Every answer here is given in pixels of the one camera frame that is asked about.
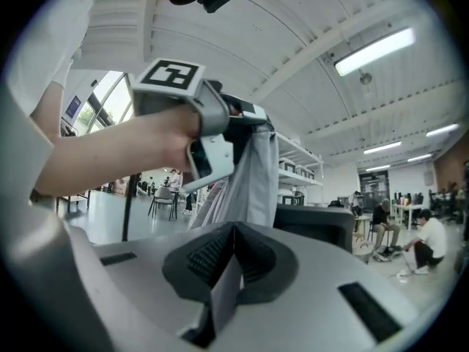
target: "brown wall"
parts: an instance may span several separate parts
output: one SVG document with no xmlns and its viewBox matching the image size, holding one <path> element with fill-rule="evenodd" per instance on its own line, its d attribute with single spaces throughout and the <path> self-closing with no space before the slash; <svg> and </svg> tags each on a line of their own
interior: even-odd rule
<svg viewBox="0 0 469 352">
<path fill-rule="evenodd" d="M 435 161 L 438 190 L 448 190 L 449 183 L 462 187 L 464 166 L 469 160 L 469 131 L 443 156 Z"/>
</svg>

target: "white shelf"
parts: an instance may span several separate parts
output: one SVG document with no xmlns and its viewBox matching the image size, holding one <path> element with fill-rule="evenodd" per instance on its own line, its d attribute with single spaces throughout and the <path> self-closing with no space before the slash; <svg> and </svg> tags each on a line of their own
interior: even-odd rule
<svg viewBox="0 0 469 352">
<path fill-rule="evenodd" d="M 297 175 L 293 172 L 285 171 L 284 169 L 278 170 L 278 181 L 281 184 L 288 184 L 293 186 L 322 186 L 319 181 L 307 179 L 301 175 Z"/>
<path fill-rule="evenodd" d="M 277 132 L 277 137 L 280 158 L 288 158 L 296 165 L 300 166 L 324 163 L 319 156 L 310 153 L 307 149 L 301 147 L 295 141 L 287 138 L 283 134 Z"/>
</svg>

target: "khaki pants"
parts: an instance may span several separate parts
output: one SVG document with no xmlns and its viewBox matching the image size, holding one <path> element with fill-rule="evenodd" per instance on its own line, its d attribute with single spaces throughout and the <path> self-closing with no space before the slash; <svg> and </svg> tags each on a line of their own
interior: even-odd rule
<svg viewBox="0 0 469 352">
<path fill-rule="evenodd" d="M 397 239 L 399 238 L 399 232 L 401 231 L 401 227 L 398 226 L 397 224 L 375 224 L 373 226 L 373 232 L 377 233 L 376 237 L 376 244 L 374 245 L 374 249 L 376 250 L 381 244 L 381 241 L 383 240 L 384 232 L 391 231 L 393 232 L 393 239 L 391 242 L 392 246 L 395 246 L 397 244 Z"/>
</svg>

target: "black shirt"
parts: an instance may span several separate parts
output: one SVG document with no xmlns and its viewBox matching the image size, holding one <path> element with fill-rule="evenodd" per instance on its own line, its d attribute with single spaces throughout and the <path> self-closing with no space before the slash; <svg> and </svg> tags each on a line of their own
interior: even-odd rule
<svg viewBox="0 0 469 352">
<path fill-rule="evenodd" d="M 388 215 L 389 213 L 386 213 L 381 205 L 378 205 L 377 207 L 374 208 L 373 211 L 373 225 L 376 224 L 381 224 L 381 223 L 388 223 Z"/>
</svg>

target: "hanging garment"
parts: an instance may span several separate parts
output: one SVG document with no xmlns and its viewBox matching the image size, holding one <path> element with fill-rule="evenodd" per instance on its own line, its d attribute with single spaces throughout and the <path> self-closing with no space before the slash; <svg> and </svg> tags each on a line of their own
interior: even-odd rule
<svg viewBox="0 0 469 352">
<path fill-rule="evenodd" d="M 277 136 L 270 122 L 251 129 L 233 175 L 213 186 L 189 229 L 223 221 L 273 227 L 278 193 Z"/>
</svg>

